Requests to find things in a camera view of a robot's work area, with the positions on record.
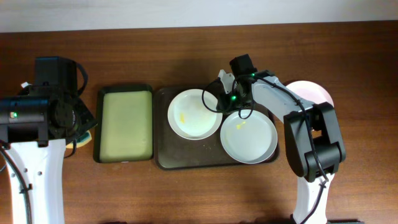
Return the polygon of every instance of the wooden surface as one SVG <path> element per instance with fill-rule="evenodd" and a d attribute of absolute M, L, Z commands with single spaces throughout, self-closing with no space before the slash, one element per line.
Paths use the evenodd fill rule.
<path fill-rule="evenodd" d="M 331 184 L 329 220 L 398 220 L 398 22 L 285 24 L 183 29 L 0 34 L 0 96 L 34 79 L 34 59 L 60 55 L 90 76 L 82 98 L 117 83 L 208 83 L 248 53 L 283 82 L 311 80 L 333 97 L 347 159 Z M 296 177 L 281 156 L 271 165 L 162 171 L 152 161 L 97 164 L 92 142 L 63 163 L 66 223 L 239 223 L 288 218 Z M 0 174 L 0 223 L 11 222 Z"/>

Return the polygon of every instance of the food residue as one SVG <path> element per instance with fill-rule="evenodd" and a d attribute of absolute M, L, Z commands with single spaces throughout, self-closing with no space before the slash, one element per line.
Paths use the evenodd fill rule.
<path fill-rule="evenodd" d="M 236 129 L 241 129 L 244 124 L 246 124 L 245 121 L 243 121 L 241 124 L 236 125 Z"/>
<path fill-rule="evenodd" d="M 184 114 L 180 113 L 180 121 L 181 123 L 185 124 Z"/>

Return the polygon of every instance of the white plate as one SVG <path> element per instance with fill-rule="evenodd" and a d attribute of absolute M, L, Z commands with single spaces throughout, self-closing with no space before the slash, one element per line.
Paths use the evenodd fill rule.
<path fill-rule="evenodd" d="M 328 102 L 332 106 L 335 106 L 329 93 L 322 86 L 316 83 L 310 81 L 296 81 L 287 85 L 286 88 L 290 89 L 298 96 L 316 104 Z"/>
<path fill-rule="evenodd" d="M 242 110 L 245 118 L 250 110 Z M 248 119 L 238 112 L 229 115 L 221 127 L 221 143 L 233 159 L 255 164 L 268 159 L 275 151 L 278 135 L 272 121 L 264 114 L 253 111 Z"/>
<path fill-rule="evenodd" d="M 171 102 L 167 119 L 173 131 L 179 136 L 200 140 L 211 136 L 220 126 L 223 119 L 221 113 L 209 111 L 203 105 L 201 94 L 203 90 L 187 90 L 178 94 Z M 205 92 L 206 105 L 215 110 L 217 98 Z"/>

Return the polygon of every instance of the dark tray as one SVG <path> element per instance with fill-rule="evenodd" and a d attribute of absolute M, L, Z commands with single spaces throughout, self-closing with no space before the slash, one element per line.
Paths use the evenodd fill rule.
<path fill-rule="evenodd" d="M 216 133 L 197 141 L 180 137 L 169 125 L 167 111 L 171 101 L 179 93 L 203 86 L 172 86 L 157 91 L 154 95 L 154 159 L 163 170 L 199 167 L 245 165 L 232 159 L 223 149 L 220 140 L 221 125 Z M 255 110 L 264 113 L 274 123 L 272 114 L 263 106 Z M 279 156 L 279 144 L 273 155 L 260 164 L 274 162 Z"/>

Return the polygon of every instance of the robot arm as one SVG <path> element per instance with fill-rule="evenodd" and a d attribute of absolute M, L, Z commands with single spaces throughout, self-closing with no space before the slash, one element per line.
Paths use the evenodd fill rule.
<path fill-rule="evenodd" d="M 85 80 L 77 88 L 76 68 Z M 60 57 L 35 61 L 35 83 L 0 99 L 0 147 L 7 160 L 16 223 L 64 223 L 62 164 L 66 145 L 96 125 L 79 98 L 81 65 Z"/>
<path fill-rule="evenodd" d="M 325 210 L 330 181 L 334 178 L 340 162 L 345 159 L 334 108 L 329 103 L 316 105 L 299 97 L 283 86 L 268 70 L 258 72 L 248 55 L 236 57 L 230 65 L 233 74 L 227 74 L 223 70 L 219 73 L 224 93 L 218 97 L 218 109 L 229 113 L 248 107 L 254 100 L 284 123 L 287 160 L 298 177 L 294 221 L 306 224 L 326 223 Z M 309 122 L 312 129 L 321 131 L 322 135 L 312 139 L 306 122 Z M 312 151 L 312 142 L 317 155 Z M 329 180 L 327 183 L 319 167 L 326 173 L 325 177 Z"/>

